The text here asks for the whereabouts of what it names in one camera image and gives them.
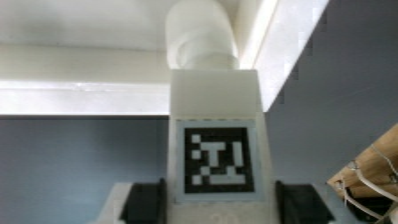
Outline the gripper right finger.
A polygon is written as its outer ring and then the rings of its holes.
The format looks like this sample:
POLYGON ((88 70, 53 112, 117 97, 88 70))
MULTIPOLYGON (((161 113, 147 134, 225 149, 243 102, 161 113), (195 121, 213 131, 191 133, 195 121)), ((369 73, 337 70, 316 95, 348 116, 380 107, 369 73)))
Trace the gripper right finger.
POLYGON ((275 182, 280 224, 332 224, 333 215, 310 184, 275 182))

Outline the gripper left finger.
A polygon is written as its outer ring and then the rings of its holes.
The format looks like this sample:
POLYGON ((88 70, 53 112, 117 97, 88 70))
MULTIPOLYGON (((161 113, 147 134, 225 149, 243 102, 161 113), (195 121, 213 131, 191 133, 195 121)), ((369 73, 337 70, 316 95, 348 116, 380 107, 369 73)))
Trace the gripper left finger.
POLYGON ((166 184, 117 183, 103 209, 87 224, 166 224, 166 184))

